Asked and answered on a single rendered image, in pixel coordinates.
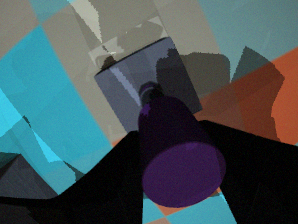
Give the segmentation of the dark purple marker cap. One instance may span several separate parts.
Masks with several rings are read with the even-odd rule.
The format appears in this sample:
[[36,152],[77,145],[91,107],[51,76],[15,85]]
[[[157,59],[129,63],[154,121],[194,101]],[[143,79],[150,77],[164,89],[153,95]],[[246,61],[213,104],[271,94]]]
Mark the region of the dark purple marker cap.
[[149,101],[140,113],[138,132],[142,189],[157,205],[196,205],[225,179],[225,157],[176,97]]

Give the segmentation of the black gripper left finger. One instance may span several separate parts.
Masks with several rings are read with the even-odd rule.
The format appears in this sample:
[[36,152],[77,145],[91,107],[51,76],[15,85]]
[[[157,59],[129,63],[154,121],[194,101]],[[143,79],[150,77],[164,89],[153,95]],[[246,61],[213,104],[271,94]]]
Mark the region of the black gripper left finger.
[[0,197],[0,224],[142,224],[140,133],[128,132],[53,198]]

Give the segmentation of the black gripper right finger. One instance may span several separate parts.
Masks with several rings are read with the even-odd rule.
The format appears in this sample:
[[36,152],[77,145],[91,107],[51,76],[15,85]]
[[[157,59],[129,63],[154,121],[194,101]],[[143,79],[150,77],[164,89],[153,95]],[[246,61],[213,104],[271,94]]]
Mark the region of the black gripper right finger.
[[198,120],[226,161],[220,189],[237,224],[298,224],[298,147]]

